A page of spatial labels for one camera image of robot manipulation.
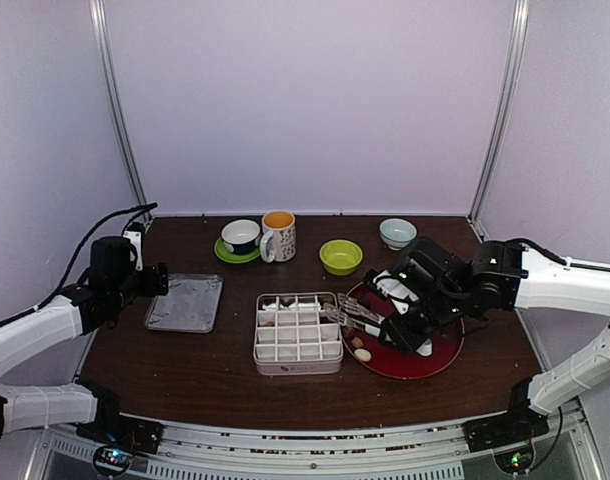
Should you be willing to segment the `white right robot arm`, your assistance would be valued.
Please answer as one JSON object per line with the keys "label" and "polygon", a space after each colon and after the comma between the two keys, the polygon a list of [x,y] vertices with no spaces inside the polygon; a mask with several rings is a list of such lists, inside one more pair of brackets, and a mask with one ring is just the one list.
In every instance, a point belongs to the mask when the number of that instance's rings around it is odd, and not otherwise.
{"label": "white right robot arm", "polygon": [[554,321],[550,332],[572,343],[568,355],[514,386],[497,423],[504,440],[520,440],[536,417],[610,378],[610,264],[562,257],[526,238],[485,241],[465,261],[419,237],[365,284],[393,303],[381,339],[402,353],[465,317],[518,311]]}

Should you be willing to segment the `silver divided tin box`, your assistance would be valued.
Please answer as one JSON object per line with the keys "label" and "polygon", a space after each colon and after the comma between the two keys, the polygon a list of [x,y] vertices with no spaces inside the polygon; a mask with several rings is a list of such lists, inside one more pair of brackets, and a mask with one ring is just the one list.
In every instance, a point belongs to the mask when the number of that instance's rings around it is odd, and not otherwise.
{"label": "silver divided tin box", "polygon": [[[281,297],[293,297],[280,308]],[[302,376],[333,374],[344,356],[341,328],[324,316],[321,298],[331,292],[263,294],[256,300],[253,359],[259,374]]]}

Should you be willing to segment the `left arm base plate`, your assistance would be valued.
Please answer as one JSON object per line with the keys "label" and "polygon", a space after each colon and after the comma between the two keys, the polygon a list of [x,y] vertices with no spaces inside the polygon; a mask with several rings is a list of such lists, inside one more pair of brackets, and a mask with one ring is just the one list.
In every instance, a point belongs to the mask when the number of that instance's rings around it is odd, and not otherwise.
{"label": "left arm base plate", "polygon": [[89,423],[78,423],[76,434],[97,443],[120,447],[131,453],[156,454],[163,434],[160,422],[122,414],[98,414]]}

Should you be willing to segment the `white metal tongs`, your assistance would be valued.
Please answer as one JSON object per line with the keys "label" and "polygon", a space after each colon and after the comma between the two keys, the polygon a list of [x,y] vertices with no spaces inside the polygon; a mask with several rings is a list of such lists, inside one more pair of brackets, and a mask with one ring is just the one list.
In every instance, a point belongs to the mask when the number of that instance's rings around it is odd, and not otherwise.
{"label": "white metal tongs", "polygon": [[[406,287],[399,279],[392,276],[389,271],[380,273],[370,271],[364,282],[368,292],[380,295],[385,301],[391,301],[394,312],[388,316],[377,314],[367,307],[366,302],[360,302],[356,297],[349,294],[337,295],[337,306],[326,304],[323,306],[324,316],[327,320],[339,326],[359,326],[368,333],[374,331],[380,333],[380,323],[390,315],[410,315],[413,307],[420,306],[420,298],[416,293]],[[429,342],[431,335],[424,332],[423,328],[415,330],[417,335],[426,336]]]}

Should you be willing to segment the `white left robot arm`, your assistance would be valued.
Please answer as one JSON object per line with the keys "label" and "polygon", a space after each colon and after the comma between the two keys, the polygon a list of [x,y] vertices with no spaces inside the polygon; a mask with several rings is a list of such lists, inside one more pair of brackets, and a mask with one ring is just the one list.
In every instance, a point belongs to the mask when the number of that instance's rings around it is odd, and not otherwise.
{"label": "white left robot arm", "polygon": [[55,345],[116,324],[135,299],[168,293],[167,265],[144,263],[145,231],[143,223],[130,221],[121,235],[94,241],[89,267],[76,283],[0,323],[0,439],[18,430],[79,424],[97,441],[133,440],[118,396],[94,382],[21,387],[1,379]]}

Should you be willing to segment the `bunny print tin lid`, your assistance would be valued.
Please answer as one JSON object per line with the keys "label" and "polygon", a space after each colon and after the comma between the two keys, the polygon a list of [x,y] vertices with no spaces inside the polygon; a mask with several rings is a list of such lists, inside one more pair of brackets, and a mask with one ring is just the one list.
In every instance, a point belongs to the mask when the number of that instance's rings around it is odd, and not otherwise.
{"label": "bunny print tin lid", "polygon": [[224,280],[217,274],[170,274],[169,291],[148,308],[151,331],[210,333],[215,325]]}

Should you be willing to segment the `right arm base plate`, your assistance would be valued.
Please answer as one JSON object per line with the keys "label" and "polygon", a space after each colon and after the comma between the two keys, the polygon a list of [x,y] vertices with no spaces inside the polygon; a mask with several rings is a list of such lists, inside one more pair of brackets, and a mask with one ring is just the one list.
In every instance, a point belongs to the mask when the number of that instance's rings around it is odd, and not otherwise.
{"label": "right arm base plate", "polygon": [[525,442],[549,432],[548,419],[531,410],[470,420],[462,425],[471,453]]}

